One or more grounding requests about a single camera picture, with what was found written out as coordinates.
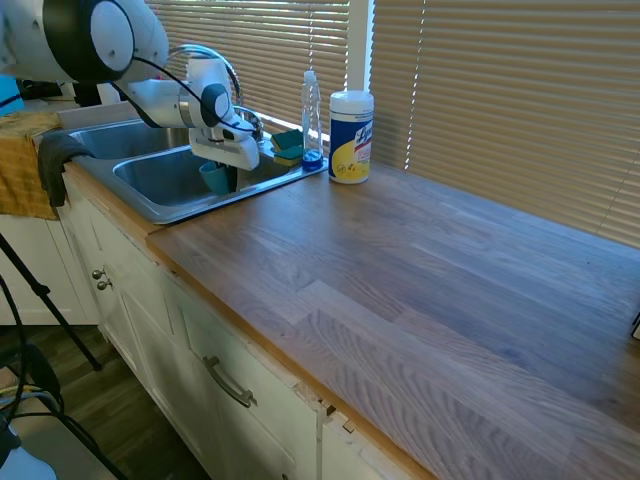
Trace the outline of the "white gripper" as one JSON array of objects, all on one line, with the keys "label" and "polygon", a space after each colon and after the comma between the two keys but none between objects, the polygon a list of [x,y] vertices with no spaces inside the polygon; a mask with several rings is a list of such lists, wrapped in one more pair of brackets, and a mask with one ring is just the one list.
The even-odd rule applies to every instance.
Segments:
[{"label": "white gripper", "polygon": [[213,128],[189,130],[192,152],[199,157],[227,165],[229,192],[236,192],[238,169],[251,171],[259,165],[259,151],[253,137],[254,128],[246,120],[233,116]]}]

